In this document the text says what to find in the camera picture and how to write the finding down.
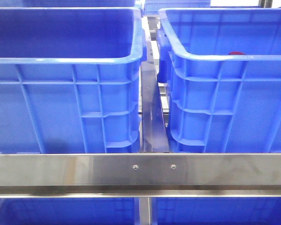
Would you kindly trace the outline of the steel lower vertical post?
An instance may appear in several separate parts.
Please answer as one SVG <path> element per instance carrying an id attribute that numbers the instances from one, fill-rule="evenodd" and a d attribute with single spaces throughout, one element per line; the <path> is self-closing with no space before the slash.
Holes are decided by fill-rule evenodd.
<path id="1" fill-rule="evenodd" d="M 152 210 L 151 210 L 150 197 L 139 198 L 139 216 L 140 216 L 140 225 L 150 225 L 152 223 Z"/>

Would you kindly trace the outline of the steel centre divider bar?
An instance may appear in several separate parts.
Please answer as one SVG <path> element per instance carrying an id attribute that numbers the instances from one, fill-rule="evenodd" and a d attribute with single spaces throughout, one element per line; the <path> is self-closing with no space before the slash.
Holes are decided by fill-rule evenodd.
<path id="1" fill-rule="evenodd" d="M 154 63 L 141 64 L 141 145 L 145 153 L 169 153 Z"/>

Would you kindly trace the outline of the large blue crate left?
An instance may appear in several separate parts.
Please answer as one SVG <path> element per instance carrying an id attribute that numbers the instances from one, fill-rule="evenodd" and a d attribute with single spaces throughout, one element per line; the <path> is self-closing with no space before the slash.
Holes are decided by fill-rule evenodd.
<path id="1" fill-rule="evenodd" d="M 136 153 L 134 7 L 0 7 L 0 154 Z"/>

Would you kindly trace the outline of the blue crate rear left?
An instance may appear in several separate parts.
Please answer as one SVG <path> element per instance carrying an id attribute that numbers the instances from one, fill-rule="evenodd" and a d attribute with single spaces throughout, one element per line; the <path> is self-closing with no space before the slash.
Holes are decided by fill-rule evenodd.
<path id="1" fill-rule="evenodd" d="M 137 7 L 141 0 L 0 0 L 0 8 Z"/>

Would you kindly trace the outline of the stainless steel front rail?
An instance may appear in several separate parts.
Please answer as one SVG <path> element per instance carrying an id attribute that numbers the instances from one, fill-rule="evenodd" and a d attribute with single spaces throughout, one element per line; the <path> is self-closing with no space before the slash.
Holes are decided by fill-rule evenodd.
<path id="1" fill-rule="evenodd" d="M 0 155 L 0 198 L 278 197 L 278 154 Z"/>

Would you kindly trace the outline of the blue crate rear right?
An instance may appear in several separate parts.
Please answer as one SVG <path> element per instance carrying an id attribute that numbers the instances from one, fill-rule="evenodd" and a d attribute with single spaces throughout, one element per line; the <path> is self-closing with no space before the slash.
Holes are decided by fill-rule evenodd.
<path id="1" fill-rule="evenodd" d="M 146 0 L 145 15 L 158 15 L 162 8 L 209 8 L 211 0 Z"/>

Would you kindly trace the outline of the red mushroom push button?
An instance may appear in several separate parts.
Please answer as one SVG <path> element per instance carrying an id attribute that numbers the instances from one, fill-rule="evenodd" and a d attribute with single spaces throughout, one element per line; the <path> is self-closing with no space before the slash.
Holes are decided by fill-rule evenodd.
<path id="1" fill-rule="evenodd" d="M 240 51 L 232 51 L 232 52 L 229 52 L 229 55 L 245 55 L 245 53 L 240 52 Z"/>

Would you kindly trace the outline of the blue crate lower right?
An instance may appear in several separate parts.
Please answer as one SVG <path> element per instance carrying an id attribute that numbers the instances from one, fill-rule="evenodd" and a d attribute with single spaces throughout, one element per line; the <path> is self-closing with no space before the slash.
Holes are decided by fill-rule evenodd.
<path id="1" fill-rule="evenodd" d="M 281 225 L 281 197 L 156 198 L 156 225 Z"/>

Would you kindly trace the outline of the large blue crate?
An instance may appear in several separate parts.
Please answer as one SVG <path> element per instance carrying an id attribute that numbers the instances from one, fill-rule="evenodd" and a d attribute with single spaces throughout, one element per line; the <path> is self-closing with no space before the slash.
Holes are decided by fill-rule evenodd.
<path id="1" fill-rule="evenodd" d="M 171 151 L 281 153 L 281 8 L 163 8 L 159 18 Z"/>
<path id="2" fill-rule="evenodd" d="M 0 7 L 0 154 L 136 153 L 134 7 Z"/>

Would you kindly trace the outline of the large blue crate right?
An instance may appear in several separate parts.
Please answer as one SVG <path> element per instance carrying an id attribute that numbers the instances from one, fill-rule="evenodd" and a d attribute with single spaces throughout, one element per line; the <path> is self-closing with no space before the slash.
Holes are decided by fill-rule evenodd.
<path id="1" fill-rule="evenodd" d="M 171 151 L 281 153 L 281 8 L 163 8 L 159 18 Z"/>

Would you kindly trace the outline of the blue crate lower left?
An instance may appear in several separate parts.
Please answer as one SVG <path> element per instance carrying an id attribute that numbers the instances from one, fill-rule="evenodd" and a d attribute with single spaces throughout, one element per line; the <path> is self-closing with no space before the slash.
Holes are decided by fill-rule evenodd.
<path id="1" fill-rule="evenodd" d="M 138 225 L 135 198 L 18 198 L 0 201 L 0 225 Z"/>

